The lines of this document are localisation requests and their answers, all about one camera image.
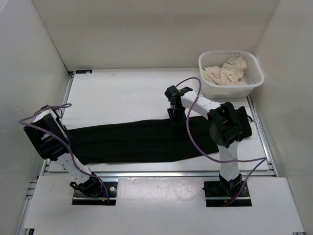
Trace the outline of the black trousers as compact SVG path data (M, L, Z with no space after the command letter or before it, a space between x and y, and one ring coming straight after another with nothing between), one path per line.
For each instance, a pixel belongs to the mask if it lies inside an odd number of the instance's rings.
M169 119L141 120L70 129L70 148L87 164L162 163L199 157L186 125Z

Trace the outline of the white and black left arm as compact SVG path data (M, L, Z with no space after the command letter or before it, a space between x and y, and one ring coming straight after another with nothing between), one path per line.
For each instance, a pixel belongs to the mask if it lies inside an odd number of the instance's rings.
M44 106L20 124L43 159L60 164L72 177L71 187L96 197L107 188L89 164L174 162L186 158L184 124L169 119L141 120L69 130L62 123L62 106Z

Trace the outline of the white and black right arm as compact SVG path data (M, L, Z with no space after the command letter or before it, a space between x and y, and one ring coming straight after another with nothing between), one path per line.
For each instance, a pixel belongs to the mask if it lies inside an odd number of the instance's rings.
M193 91L188 91L180 99L184 108L207 119L210 137L219 150L220 159L216 162L221 164L220 191L232 195L242 183L237 148L243 128L234 106L230 102L220 104L209 100Z

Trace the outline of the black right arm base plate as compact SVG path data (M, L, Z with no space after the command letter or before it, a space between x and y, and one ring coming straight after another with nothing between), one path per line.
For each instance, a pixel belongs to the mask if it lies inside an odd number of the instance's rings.
M245 185L240 193L241 185L228 190L219 181L204 181L202 190L205 193L206 207L251 207L251 197L248 186Z

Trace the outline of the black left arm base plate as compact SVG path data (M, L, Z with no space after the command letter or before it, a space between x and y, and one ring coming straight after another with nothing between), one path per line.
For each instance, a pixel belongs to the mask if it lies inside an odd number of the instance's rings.
M85 192L79 190L78 185L75 182L71 182L69 185L74 189L72 197L72 205L86 205L86 206L115 206L118 190L117 181L104 182L107 192L103 186L92 187Z

